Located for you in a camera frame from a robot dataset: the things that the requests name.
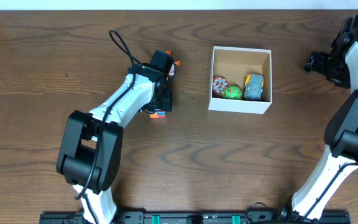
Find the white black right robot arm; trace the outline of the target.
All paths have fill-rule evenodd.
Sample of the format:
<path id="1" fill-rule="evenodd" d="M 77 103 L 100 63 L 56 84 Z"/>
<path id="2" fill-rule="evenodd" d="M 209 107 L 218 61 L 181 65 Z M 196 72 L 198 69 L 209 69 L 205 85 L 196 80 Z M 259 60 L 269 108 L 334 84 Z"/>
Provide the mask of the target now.
<path id="1" fill-rule="evenodd" d="M 342 23 L 330 53 L 310 55 L 304 71 L 320 73 L 336 86 L 351 90 L 325 129 L 322 158 L 280 215 L 285 220 L 316 223 L 335 191 L 358 168 L 358 14 Z"/>

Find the pink white duck toy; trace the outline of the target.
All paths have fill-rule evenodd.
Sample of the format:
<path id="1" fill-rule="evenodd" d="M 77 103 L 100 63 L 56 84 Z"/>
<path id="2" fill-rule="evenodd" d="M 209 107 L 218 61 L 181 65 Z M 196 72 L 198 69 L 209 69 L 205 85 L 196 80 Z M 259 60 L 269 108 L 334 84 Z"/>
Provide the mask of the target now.
<path id="1" fill-rule="evenodd" d="M 177 68 L 178 66 L 180 66 L 181 62 L 179 60 L 175 61 L 172 66 L 171 69 L 168 73 L 168 79 L 169 80 L 173 80 L 177 74 Z"/>

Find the orange plastic cage ball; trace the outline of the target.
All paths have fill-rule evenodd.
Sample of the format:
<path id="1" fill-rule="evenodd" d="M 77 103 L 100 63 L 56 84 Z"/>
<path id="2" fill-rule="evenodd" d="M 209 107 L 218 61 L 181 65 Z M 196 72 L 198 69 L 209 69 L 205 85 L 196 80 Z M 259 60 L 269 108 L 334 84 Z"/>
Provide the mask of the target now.
<path id="1" fill-rule="evenodd" d="M 212 82 L 212 94 L 215 98 L 221 98 L 223 96 L 223 91 L 228 86 L 227 80 L 222 77 L 214 77 Z"/>

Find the green ball with red numbers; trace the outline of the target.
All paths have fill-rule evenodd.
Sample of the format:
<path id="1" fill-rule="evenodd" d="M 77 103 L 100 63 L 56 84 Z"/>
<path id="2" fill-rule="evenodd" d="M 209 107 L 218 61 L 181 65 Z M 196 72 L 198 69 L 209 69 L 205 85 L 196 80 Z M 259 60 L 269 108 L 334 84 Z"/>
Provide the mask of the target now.
<path id="1" fill-rule="evenodd" d="M 223 90 L 222 97 L 230 100 L 241 100 L 243 97 L 242 88 L 237 85 L 228 86 Z"/>

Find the yellow grey toy truck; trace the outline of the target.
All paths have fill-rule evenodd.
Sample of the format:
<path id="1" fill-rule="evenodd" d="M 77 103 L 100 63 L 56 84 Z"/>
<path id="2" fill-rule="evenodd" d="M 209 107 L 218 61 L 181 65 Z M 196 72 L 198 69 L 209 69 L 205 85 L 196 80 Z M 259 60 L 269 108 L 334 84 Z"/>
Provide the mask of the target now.
<path id="1" fill-rule="evenodd" d="M 264 77 L 256 73 L 248 73 L 244 80 L 243 98 L 249 101 L 262 99 Z"/>

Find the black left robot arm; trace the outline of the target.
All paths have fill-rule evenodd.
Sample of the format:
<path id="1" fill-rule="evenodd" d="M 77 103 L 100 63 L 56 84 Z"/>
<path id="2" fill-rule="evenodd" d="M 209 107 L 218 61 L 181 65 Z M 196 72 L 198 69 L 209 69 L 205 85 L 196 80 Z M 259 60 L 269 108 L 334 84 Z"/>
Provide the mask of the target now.
<path id="1" fill-rule="evenodd" d="M 128 68 L 124 83 L 103 104 L 69 115 L 56 170 L 76 190 L 85 223 L 112 223 L 117 212 L 111 185 L 120 166 L 124 128 L 138 112 L 164 117 L 172 110 L 178 62 L 155 51 L 149 63 Z"/>

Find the colourful puzzle cube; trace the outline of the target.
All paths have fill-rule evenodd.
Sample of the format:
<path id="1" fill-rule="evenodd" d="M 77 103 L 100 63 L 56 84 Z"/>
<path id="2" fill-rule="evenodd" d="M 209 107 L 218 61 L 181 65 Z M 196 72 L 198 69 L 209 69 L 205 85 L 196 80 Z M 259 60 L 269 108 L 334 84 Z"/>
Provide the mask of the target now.
<path id="1" fill-rule="evenodd" d="M 166 112 L 165 111 L 155 111 L 154 113 L 150 113 L 149 116 L 152 119 L 165 118 L 166 117 Z"/>

